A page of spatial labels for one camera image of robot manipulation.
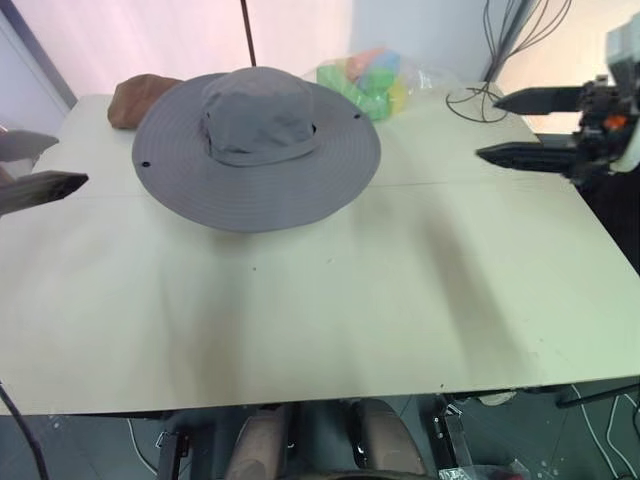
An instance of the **floor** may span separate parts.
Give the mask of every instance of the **floor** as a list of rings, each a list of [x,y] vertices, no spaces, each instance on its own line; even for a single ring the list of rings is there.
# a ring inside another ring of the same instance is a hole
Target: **floor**
[[[592,382],[578,385],[583,395],[626,385],[637,379]],[[569,389],[557,393],[520,392],[498,407],[486,407],[476,399],[458,404],[474,463],[523,463],[531,479],[610,479],[612,474],[596,450],[579,408],[559,410],[558,398],[573,398]],[[432,395],[386,397],[411,432],[425,464],[435,471],[429,441],[423,429],[424,412],[432,408]],[[605,445],[611,400],[592,403],[587,412]],[[304,404],[300,424],[300,455],[288,469],[323,471],[355,469],[347,441],[343,413],[346,402],[325,401]],[[186,410],[166,422],[133,420],[142,453],[157,465],[158,435],[169,429],[198,427],[192,438],[194,453],[182,462],[181,480],[221,479],[233,443],[250,408]],[[618,405],[611,440],[640,473],[640,443],[631,425],[631,405]],[[152,479],[136,457],[124,419],[88,416],[38,416],[28,422],[42,444],[52,480],[133,480]],[[626,467],[605,447],[618,474]],[[10,417],[0,417],[0,479],[36,479],[29,450]]]

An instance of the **table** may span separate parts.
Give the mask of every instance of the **table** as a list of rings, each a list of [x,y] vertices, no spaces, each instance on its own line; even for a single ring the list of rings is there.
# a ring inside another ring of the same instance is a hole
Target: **table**
[[[640,373],[640,279],[573,187],[490,165],[517,117],[443,91],[377,126],[381,167],[304,227],[215,231],[159,205],[82,98],[37,170],[86,172],[0,219],[0,379],[24,413],[486,390]]]

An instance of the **plastic bag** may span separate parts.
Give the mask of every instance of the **plastic bag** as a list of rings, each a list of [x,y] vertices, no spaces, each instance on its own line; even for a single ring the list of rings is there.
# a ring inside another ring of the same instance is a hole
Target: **plastic bag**
[[[455,82],[449,73],[419,68],[386,48],[325,62],[303,78],[342,94],[374,121],[401,112],[419,91]]]

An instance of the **brown hat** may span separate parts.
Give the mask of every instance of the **brown hat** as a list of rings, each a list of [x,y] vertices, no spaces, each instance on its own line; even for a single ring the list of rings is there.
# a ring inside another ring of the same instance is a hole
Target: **brown hat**
[[[138,127],[147,111],[167,90],[182,80],[151,73],[131,77],[116,87],[107,118],[113,128]]]

